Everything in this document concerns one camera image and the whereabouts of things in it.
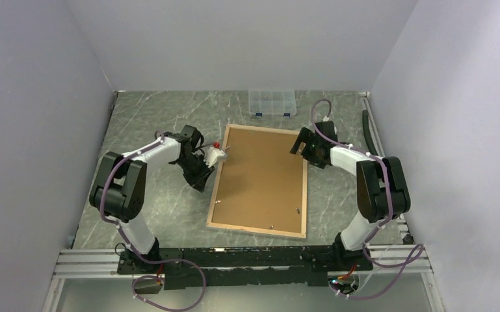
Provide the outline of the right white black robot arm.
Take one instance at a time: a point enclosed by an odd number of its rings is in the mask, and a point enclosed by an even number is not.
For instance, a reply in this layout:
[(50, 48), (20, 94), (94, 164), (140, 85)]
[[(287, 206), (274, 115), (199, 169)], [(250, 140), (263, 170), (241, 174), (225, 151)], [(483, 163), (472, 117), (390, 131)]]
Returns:
[(338, 233), (332, 245), (332, 262), (346, 270), (370, 256), (367, 246), (379, 230), (410, 209), (410, 195), (401, 161), (380, 157), (338, 142), (334, 123), (316, 122), (303, 127), (291, 148), (317, 168), (333, 166), (356, 178), (358, 211), (351, 223)]

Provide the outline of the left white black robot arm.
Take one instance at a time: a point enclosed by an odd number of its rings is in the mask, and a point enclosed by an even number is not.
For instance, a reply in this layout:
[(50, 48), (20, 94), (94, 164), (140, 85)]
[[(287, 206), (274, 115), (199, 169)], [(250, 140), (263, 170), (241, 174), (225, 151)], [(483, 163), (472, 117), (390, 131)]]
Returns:
[(154, 140), (141, 148), (103, 156), (90, 190), (90, 205), (116, 228), (135, 265), (151, 273), (159, 267), (161, 255), (159, 241), (141, 213), (149, 174), (164, 165), (177, 165), (187, 184), (203, 192), (216, 165), (226, 157), (218, 142), (205, 143), (203, 134), (191, 125), (179, 133), (157, 131)]

